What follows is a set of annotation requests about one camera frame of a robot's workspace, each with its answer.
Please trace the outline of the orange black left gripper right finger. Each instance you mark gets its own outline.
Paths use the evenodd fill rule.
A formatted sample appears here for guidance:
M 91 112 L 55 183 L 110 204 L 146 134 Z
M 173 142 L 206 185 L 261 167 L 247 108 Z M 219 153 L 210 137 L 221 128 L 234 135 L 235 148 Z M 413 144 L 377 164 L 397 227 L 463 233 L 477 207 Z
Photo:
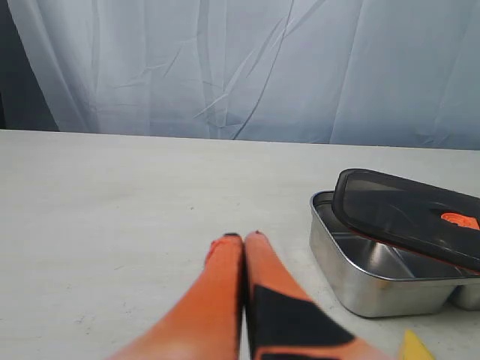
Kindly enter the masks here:
M 389 359 L 335 322 L 297 284 L 267 236 L 244 240 L 252 359 Z

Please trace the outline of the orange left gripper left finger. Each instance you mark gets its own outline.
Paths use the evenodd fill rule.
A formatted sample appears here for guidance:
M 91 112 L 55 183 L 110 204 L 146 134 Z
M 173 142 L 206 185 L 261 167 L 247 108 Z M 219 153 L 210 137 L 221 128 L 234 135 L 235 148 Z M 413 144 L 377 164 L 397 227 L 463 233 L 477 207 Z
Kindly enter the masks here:
M 237 359 L 242 327 L 243 241 L 211 243 L 204 268 L 160 321 L 111 359 Z

